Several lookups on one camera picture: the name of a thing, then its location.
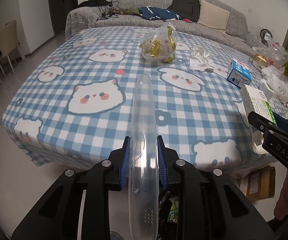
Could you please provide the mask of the white green medicine box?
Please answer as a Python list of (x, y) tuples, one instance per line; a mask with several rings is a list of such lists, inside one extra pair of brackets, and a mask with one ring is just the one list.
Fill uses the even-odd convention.
[(244, 111), (241, 112), (245, 123), (248, 124), (250, 135), (252, 138), (253, 152), (257, 155), (267, 154), (268, 152), (262, 148), (263, 135), (262, 132), (249, 124), (248, 114), (255, 112), (266, 118), (268, 121), (276, 125), (276, 120), (271, 109), (271, 106), (263, 91), (254, 88), (250, 85), (243, 85), (240, 89)]

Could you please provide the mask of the clear plastic tube case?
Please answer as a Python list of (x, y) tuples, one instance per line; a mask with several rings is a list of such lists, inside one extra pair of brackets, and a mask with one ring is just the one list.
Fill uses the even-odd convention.
[(156, 239), (158, 231), (158, 153), (151, 78), (141, 75), (134, 88), (128, 180), (132, 239)]

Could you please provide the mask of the blue white milk carton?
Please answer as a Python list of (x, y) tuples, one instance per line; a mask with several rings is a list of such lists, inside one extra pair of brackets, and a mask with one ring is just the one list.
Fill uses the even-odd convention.
[(252, 77), (248, 67), (241, 61), (233, 58), (228, 68), (227, 80), (238, 87), (249, 85)]

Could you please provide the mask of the gold foil snack bag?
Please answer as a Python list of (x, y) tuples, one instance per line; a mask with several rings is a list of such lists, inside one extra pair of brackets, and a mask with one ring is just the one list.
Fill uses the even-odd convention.
[(176, 29), (170, 22), (148, 33), (141, 39), (139, 48), (145, 60), (151, 63), (172, 63), (176, 50)]

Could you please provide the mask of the cardboard box on floor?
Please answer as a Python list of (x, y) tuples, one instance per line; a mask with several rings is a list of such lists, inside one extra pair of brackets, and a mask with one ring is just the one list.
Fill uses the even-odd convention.
[(275, 195), (275, 167), (266, 166), (239, 179), (238, 187), (251, 202), (273, 198)]

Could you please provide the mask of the clear plastic bags pile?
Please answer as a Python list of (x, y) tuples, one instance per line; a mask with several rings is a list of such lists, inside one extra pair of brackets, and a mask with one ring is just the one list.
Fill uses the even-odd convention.
[(255, 54), (263, 55), (268, 63), (268, 67), (260, 72), (274, 91), (274, 97), (286, 104), (288, 103), (288, 77), (284, 76), (283, 65), (288, 59), (288, 54), (280, 43), (274, 42), (268, 31), (264, 33), (263, 40), (266, 42), (265, 47), (253, 47)]

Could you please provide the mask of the gold white small box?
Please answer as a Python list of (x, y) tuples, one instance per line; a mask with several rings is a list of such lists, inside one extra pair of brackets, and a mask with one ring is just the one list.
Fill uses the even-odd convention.
[(268, 63), (263, 55), (255, 54), (253, 57), (252, 66), (261, 71), (263, 68), (268, 67)]

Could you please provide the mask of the blue checkered bear tablecloth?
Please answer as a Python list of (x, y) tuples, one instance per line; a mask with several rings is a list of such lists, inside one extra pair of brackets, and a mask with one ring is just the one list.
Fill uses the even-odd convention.
[[(167, 147), (197, 168), (241, 174), (274, 162), (252, 150), (238, 87), (226, 79), (234, 48), (177, 32), (172, 63), (146, 61), (139, 45), (149, 28), (93, 28), (68, 39), (41, 63), (15, 94), (2, 125), (32, 162), (87, 168), (120, 148), (130, 135), (134, 87), (152, 81), (156, 131)], [(213, 72), (189, 69), (195, 46), (214, 62)]]

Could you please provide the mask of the beige cushion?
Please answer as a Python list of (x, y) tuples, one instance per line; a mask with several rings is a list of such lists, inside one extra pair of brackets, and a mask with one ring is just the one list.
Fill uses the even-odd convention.
[(225, 33), (229, 16), (229, 11), (208, 3), (205, 0), (200, 0), (199, 24)]

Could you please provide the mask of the pink cloth on sofa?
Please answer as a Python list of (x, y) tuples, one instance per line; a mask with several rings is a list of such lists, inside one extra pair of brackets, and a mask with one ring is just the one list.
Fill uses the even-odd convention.
[(192, 23), (192, 21), (187, 19), (187, 18), (184, 18), (183, 21), (186, 22), (186, 23)]

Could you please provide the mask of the black backpack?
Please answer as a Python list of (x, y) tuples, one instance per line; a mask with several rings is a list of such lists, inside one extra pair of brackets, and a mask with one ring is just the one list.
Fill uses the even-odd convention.
[(200, 17), (199, 0), (173, 0), (168, 9), (192, 22), (197, 22)]

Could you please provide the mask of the beige dining chair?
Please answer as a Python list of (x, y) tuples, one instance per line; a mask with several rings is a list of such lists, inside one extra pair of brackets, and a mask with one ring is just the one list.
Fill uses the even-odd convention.
[(22, 60), (26, 61), (27, 59), (20, 48), (20, 43), (17, 37), (17, 22), (16, 20), (11, 20), (0, 32), (0, 51), (2, 59), (6, 58), (8, 60), (13, 74), (15, 74), (15, 71), (11, 63), (10, 54), (16, 49), (18, 50)]

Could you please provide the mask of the blue jacket on sofa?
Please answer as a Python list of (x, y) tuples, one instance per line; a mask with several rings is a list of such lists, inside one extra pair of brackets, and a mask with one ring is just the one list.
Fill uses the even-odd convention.
[(140, 7), (139, 8), (140, 16), (146, 20), (182, 20), (182, 17), (173, 12), (170, 9), (162, 9), (158, 7)]

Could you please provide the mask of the grey fabric sofa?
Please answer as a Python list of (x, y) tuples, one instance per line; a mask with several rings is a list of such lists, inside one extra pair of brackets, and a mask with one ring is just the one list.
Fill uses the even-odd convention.
[[(168, 9), (173, 0), (113, 0), (117, 9), (137, 10), (140, 7), (158, 7)], [(246, 54), (252, 54), (253, 47), (262, 47), (263, 43), (248, 31), (246, 16), (231, 6), (218, 0), (205, 0), (230, 12), (225, 33), (205, 27), (197, 22), (186, 23), (183, 20), (174, 22), (178, 31), (202, 36), (210, 40), (228, 45)], [(100, 7), (80, 7), (68, 13), (65, 25), (65, 37), (70, 38), (84, 29), (108, 26), (160, 27), (162, 20), (146, 20), (138, 15), (111, 16), (105, 20), (100, 18)]]

